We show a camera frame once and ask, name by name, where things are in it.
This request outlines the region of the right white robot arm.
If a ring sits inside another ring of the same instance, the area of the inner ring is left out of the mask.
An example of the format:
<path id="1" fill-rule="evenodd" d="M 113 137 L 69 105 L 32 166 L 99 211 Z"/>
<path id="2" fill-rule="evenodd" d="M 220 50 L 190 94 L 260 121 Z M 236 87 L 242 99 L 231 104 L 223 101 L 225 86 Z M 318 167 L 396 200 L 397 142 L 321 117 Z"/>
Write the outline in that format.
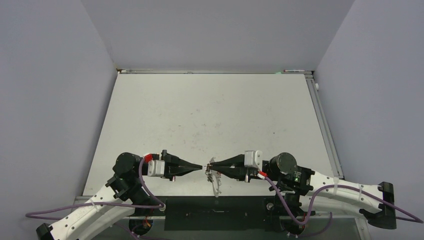
<path id="1" fill-rule="evenodd" d="M 237 181 L 267 180 L 275 192 L 267 204 L 273 216 L 288 216 L 288 226 L 301 226 L 317 212 L 343 214 L 364 219 L 371 226 L 394 230 L 394 187 L 389 182 L 377 185 L 352 183 L 299 166 L 295 157 L 282 152 L 270 160 L 259 150 L 222 160 L 213 159 L 206 166 L 209 182 L 220 182 L 221 175 Z"/>

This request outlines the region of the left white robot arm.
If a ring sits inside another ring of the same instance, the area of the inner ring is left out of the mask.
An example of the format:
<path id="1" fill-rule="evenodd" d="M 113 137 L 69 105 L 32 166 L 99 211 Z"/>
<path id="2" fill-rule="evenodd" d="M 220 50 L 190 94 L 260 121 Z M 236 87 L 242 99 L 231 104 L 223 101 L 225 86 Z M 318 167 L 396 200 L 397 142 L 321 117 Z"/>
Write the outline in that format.
<path id="1" fill-rule="evenodd" d="M 121 153 L 112 168 L 113 176 L 85 203 L 70 206 L 73 210 L 54 223 L 43 223 L 36 229 L 39 240 L 90 240 L 107 227 L 133 213 L 166 210 L 166 204 L 147 188 L 144 176 L 174 180 L 202 165 L 190 163 L 175 155 L 148 153 L 139 156 Z"/>

